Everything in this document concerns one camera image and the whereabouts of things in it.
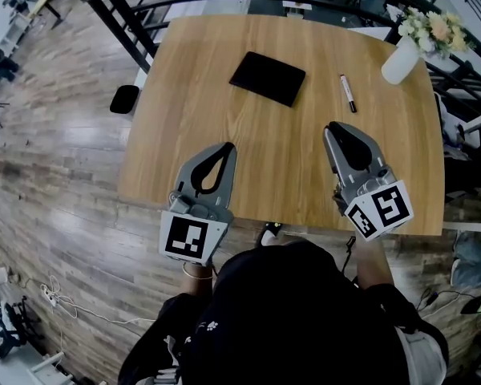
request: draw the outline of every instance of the power strip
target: power strip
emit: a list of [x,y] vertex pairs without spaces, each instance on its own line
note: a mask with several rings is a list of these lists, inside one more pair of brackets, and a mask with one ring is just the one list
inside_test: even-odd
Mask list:
[[51,292],[48,291],[48,287],[47,286],[43,286],[41,288],[41,292],[43,294],[43,296],[45,297],[45,299],[53,306],[53,307],[56,307],[57,306],[57,300],[55,299],[55,296],[53,294],[51,294]]

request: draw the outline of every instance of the white cable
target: white cable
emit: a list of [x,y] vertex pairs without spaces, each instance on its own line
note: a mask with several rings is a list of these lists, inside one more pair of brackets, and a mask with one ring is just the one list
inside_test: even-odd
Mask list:
[[[59,325],[59,323],[57,321],[55,321],[55,324],[59,327],[59,330],[61,331],[61,348],[60,348],[60,352],[64,353],[64,349],[63,349],[63,328],[61,328],[61,326]],[[61,357],[61,359],[55,364],[55,368],[57,368],[59,366],[59,364],[63,361],[63,358],[64,358],[64,355]]]
[[[58,285],[57,289],[54,288],[54,282],[56,282],[57,285]],[[68,297],[66,295],[59,295],[59,292],[61,291],[61,284],[60,284],[59,280],[57,279],[57,277],[55,277],[54,275],[50,276],[50,285],[51,285],[51,289],[49,289],[46,284],[41,284],[39,286],[39,288],[41,289],[42,293],[46,292],[46,294],[48,296],[53,297],[53,299],[62,308],[62,310],[66,314],[68,314],[70,317],[72,317],[73,319],[77,319],[79,317],[79,312],[77,310],[82,310],[84,312],[87,312],[88,314],[94,315],[97,318],[101,318],[101,319],[103,319],[107,322],[113,323],[113,324],[124,325],[124,324],[129,324],[129,323],[135,322],[135,321],[155,322],[155,319],[147,319],[147,318],[133,318],[133,319],[130,319],[128,321],[115,321],[115,320],[109,319],[109,318],[104,317],[102,315],[98,315],[96,312],[88,310],[87,308],[84,308],[83,306],[75,304],[75,301],[73,301],[73,298],[71,298],[71,297]],[[60,304],[60,302],[63,303],[63,304],[66,304],[68,306],[71,306],[75,310],[75,313],[72,314],[71,312],[69,312],[64,306],[62,306]],[[61,348],[62,348],[62,343],[63,343],[62,333],[63,333],[63,331],[61,330]]]
[[445,305],[440,306],[440,308],[438,308],[437,310],[433,311],[431,314],[424,315],[424,316],[421,317],[421,318],[424,319],[424,318],[430,317],[431,315],[435,315],[435,314],[436,314],[437,312],[439,312],[440,310],[443,310],[446,306],[449,306],[450,304],[458,301],[459,297],[461,297],[461,296],[462,296],[461,294],[458,294],[458,296],[457,296],[455,299],[453,299],[452,301],[448,302],[448,303],[445,304]]

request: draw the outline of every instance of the wrist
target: wrist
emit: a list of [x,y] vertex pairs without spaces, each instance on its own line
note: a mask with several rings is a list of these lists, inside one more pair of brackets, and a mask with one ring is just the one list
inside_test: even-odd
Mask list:
[[212,276],[211,266],[202,266],[197,264],[192,264],[191,262],[185,262],[183,264],[184,270],[187,271],[191,278],[205,279]]
[[373,240],[366,241],[366,239],[357,231],[356,242],[354,243],[354,247],[358,249],[382,248],[382,241],[380,238],[375,238]]

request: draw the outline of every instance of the flower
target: flower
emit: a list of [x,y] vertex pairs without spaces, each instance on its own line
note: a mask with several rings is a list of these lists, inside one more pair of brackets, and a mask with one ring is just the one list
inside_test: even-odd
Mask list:
[[207,330],[215,330],[218,325],[219,324],[217,322],[212,321],[208,324]]
[[459,26],[453,26],[452,32],[454,35],[461,35],[462,37],[465,37],[465,33],[462,32],[462,29]]
[[411,25],[410,20],[405,20],[402,22],[401,26],[398,28],[398,33],[402,36],[409,35],[414,32],[414,27]]
[[459,25],[462,22],[462,19],[457,14],[450,13],[449,11],[446,13],[446,18],[453,24]]
[[420,29],[419,31],[417,31],[417,37],[419,37],[420,39],[428,39],[430,37],[430,33],[426,29]]
[[430,19],[430,20],[439,20],[442,18],[442,16],[438,13],[435,13],[434,11],[428,11],[427,12],[427,17]]
[[418,11],[418,9],[416,9],[415,7],[408,7],[408,10],[418,19],[422,20],[424,19],[424,13],[421,13],[420,11]]
[[463,39],[463,33],[455,34],[455,36],[452,39],[452,43],[450,44],[450,47],[454,51],[468,50],[468,45],[465,43],[465,40]]
[[421,50],[424,50],[426,53],[431,53],[435,49],[435,45],[428,37],[422,37],[418,40],[418,46]]
[[445,20],[442,18],[442,16],[436,14],[435,16],[430,17],[430,25],[431,25],[431,33],[438,40],[446,42],[449,39],[449,34],[451,32],[449,30],[449,26],[447,25]]

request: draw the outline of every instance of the black tablet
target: black tablet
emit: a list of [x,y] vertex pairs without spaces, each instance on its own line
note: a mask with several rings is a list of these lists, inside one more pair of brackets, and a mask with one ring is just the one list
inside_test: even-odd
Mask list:
[[299,68],[248,51],[230,83],[292,107],[304,78]]

